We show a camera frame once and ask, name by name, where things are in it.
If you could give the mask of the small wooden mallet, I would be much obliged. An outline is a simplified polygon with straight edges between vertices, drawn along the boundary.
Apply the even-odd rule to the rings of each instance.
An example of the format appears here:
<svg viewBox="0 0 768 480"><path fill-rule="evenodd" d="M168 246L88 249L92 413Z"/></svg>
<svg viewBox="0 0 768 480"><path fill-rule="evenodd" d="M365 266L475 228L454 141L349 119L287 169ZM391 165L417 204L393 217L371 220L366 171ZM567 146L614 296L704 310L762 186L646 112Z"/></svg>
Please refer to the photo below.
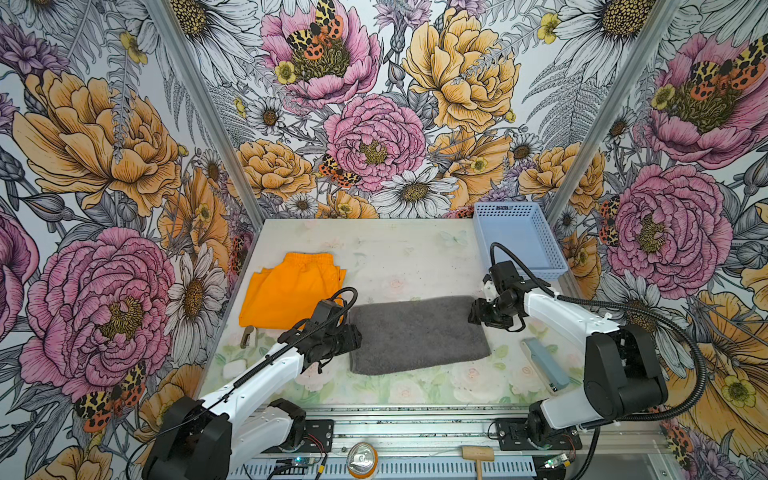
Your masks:
<svg viewBox="0 0 768 480"><path fill-rule="evenodd" d="M461 455L464 460L474 464L477 480L483 479L483 465L495 461L494 450L490 447L462 446Z"/></svg>

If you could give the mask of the aluminium frame corner post left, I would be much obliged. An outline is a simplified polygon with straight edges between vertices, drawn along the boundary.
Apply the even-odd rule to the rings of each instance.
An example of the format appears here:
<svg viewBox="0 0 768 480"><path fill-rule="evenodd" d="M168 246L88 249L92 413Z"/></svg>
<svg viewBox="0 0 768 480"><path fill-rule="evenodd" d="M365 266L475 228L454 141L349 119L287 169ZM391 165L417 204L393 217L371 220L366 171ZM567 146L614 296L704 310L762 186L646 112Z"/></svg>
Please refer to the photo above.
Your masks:
<svg viewBox="0 0 768 480"><path fill-rule="evenodd" d="M168 1L150 1L147 5L149 16L155 22L161 39L173 58L176 71L193 100L201 119L230 175L241 204L251 224L259 233L265 216L244 174L226 128L213 102L205 78L196 65L196 57L186 44L184 34Z"/></svg>

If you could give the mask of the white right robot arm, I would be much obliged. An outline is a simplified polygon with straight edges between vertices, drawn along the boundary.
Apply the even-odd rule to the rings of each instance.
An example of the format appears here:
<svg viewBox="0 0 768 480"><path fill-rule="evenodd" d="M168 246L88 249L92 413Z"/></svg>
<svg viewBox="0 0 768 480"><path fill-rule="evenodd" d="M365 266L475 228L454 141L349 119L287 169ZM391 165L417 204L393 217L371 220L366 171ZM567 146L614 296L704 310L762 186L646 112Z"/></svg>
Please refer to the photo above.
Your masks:
<svg viewBox="0 0 768 480"><path fill-rule="evenodd" d="M484 290L486 297L472 304L471 323L518 333L523 328L515 322L532 316L583 353L582 386L529 407L525 433L534 445L577 426L627 420L668 399L654 341L642 328L621 326L583 308L530 272L520 274L511 261L490 267Z"/></svg>

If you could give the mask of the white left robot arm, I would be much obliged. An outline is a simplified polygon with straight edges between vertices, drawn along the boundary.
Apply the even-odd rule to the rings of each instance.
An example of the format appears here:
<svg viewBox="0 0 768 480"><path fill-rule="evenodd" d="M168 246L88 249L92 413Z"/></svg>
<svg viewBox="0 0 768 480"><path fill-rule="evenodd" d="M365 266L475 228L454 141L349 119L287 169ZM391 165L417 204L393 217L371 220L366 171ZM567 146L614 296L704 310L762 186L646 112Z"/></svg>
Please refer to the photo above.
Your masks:
<svg viewBox="0 0 768 480"><path fill-rule="evenodd" d="M362 335L349 320L355 301L342 295L321 300L234 380L200 399L175 401L153 439L142 478L225 479L255 455L299 441L302 409L272 397L308 368L361 346Z"/></svg>

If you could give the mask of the aluminium frame corner post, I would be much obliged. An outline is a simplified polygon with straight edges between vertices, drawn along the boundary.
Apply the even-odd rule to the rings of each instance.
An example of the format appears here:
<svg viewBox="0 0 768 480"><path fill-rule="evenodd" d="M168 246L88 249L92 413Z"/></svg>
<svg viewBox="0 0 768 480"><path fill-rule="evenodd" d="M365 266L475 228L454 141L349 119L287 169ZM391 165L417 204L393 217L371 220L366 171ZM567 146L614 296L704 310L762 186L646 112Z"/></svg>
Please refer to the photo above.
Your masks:
<svg viewBox="0 0 768 480"><path fill-rule="evenodd" d="M581 178L598 152L613 115L620 109L622 101L629 96L649 58L657 52L662 37L681 4L682 1L678 0L657 1L652 8L646 26L641 30L637 43L630 50L626 64L618 69L614 84L601 104L598 115L582 142L571 168L548 205L546 219L550 226L555 225L557 217L575 193Z"/></svg>
<svg viewBox="0 0 768 480"><path fill-rule="evenodd" d="M173 58L176 71L193 100L201 119L230 175L241 204L251 224L259 233L265 216L244 174L226 128L213 102L205 78L196 65L196 57L186 44L184 34L168 1L150 1L147 5L149 16L155 22L161 39Z"/></svg>

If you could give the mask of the grey blue rectangular block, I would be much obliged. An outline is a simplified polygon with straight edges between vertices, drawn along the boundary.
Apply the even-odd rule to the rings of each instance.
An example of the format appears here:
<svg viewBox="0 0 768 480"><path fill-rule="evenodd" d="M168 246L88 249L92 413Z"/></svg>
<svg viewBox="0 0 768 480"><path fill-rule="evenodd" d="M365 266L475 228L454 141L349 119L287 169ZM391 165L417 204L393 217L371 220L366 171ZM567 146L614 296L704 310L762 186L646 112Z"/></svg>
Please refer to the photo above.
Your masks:
<svg viewBox="0 0 768 480"><path fill-rule="evenodd" d="M552 393L564 391L569 387L570 377L537 338L524 338L520 344L534 370Z"/></svg>

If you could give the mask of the aluminium front rail frame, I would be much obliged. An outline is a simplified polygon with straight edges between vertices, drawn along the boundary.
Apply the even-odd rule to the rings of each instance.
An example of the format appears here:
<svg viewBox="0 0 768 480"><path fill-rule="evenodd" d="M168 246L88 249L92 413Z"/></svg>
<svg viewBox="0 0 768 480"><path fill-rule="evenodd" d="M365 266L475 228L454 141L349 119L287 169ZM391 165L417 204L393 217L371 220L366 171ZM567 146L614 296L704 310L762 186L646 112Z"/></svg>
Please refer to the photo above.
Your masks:
<svg viewBox="0 0 768 480"><path fill-rule="evenodd" d="M502 451L492 433L492 422L497 418L527 419L529 406L328 407L302 411L303 420L330 419L335 422L333 444L329 453L352 441L364 441L385 450L414 455L421 450L435 450L442 445L457 447L473 441L486 442ZM664 454L668 450L657 420L616 420L603 426L574 428L583 443L582 449L588 447L592 434L599 432L601 436L598 444L608 453Z"/></svg>

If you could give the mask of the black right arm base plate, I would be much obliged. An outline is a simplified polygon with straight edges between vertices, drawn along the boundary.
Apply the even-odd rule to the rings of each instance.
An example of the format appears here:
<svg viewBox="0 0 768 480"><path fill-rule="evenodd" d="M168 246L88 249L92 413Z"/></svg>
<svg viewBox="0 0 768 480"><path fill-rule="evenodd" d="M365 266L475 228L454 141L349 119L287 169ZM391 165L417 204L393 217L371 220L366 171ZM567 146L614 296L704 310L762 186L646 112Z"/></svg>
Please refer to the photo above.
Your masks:
<svg viewBox="0 0 768 480"><path fill-rule="evenodd" d="M502 451L578 451L583 448L575 428L552 429L538 420L497 418L491 430Z"/></svg>

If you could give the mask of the small grey clip on table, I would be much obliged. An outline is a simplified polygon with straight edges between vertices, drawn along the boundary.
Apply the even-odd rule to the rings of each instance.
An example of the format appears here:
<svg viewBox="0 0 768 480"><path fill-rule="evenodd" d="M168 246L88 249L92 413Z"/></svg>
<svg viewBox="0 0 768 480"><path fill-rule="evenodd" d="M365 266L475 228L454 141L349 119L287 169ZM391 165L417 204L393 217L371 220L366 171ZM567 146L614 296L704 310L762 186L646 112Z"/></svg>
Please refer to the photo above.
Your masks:
<svg viewBox="0 0 768 480"><path fill-rule="evenodd" d="M244 329L243 335L240 340L240 348L242 350L255 349L258 346L258 330L253 326L248 326Z"/></svg>

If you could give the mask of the orange rimmed tape roll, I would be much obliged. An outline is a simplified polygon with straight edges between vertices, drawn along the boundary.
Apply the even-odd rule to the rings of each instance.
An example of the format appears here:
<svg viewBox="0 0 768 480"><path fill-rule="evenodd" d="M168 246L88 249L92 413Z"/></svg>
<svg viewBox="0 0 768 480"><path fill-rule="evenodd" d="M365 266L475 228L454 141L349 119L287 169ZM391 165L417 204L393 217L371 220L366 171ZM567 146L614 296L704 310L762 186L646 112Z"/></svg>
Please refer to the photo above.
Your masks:
<svg viewBox="0 0 768 480"><path fill-rule="evenodd" d="M377 450L367 442L355 444L347 454L347 472L355 479L372 478L376 473L378 464Z"/></svg>

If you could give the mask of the orange drawstring shorts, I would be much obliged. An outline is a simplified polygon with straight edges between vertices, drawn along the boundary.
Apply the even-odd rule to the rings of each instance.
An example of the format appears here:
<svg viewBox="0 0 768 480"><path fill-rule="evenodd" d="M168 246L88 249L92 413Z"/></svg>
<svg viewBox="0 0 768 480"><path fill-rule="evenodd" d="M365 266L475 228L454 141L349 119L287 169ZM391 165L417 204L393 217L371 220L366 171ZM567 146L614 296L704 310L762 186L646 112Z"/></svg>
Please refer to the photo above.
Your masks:
<svg viewBox="0 0 768 480"><path fill-rule="evenodd" d="M346 273L330 253L288 253L279 265L252 275L239 325L288 330L340 290Z"/></svg>

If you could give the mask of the aluminium frame corner post right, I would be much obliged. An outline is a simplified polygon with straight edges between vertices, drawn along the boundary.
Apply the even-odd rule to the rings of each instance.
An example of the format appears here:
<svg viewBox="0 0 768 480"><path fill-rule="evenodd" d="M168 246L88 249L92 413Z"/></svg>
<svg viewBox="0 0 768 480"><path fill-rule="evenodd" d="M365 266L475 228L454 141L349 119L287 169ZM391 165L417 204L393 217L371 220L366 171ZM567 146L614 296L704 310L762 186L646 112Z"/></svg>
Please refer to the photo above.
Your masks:
<svg viewBox="0 0 768 480"><path fill-rule="evenodd" d="M598 115L582 142L571 168L548 205L546 219L550 226L555 225L557 217L575 193L581 178L598 152L613 115L620 109L622 101L629 96L649 58L657 52L662 37L681 4L682 1L678 0L657 1L652 8L646 26L641 30L637 43L630 50L626 64L618 69L614 84L601 104Z"/></svg>

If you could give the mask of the grey garment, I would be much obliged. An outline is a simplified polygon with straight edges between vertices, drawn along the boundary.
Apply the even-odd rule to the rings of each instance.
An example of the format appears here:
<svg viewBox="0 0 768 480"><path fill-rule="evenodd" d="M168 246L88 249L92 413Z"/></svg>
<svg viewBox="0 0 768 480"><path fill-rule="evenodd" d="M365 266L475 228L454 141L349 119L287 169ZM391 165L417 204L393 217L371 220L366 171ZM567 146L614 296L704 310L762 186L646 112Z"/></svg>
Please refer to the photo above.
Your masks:
<svg viewBox="0 0 768 480"><path fill-rule="evenodd" d="M350 371L380 376L488 357L483 327L469 322L473 301L447 296L353 308L362 342L350 353Z"/></svg>

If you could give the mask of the light blue perforated laundry basket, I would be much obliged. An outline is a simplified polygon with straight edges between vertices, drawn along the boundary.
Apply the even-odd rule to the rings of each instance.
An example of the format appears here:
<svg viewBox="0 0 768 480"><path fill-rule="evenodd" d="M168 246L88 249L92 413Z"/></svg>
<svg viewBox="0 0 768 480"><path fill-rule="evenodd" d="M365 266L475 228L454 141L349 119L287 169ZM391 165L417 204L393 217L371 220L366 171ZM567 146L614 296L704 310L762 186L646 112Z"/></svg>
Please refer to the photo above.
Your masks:
<svg viewBox="0 0 768 480"><path fill-rule="evenodd" d="M536 202L476 202L473 225L486 270L491 267L490 245L498 242L542 280L558 280L568 271L560 246Z"/></svg>

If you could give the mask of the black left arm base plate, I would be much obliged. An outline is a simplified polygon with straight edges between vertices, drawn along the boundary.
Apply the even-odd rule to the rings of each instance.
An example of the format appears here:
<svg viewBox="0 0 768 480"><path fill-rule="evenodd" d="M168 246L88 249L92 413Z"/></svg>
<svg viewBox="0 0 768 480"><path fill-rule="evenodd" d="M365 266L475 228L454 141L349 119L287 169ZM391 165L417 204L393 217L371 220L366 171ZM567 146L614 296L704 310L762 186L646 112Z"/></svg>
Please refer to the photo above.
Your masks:
<svg viewBox="0 0 768 480"><path fill-rule="evenodd" d="M335 422L330 419L309 419L294 422L287 439L265 453L329 453L332 449Z"/></svg>

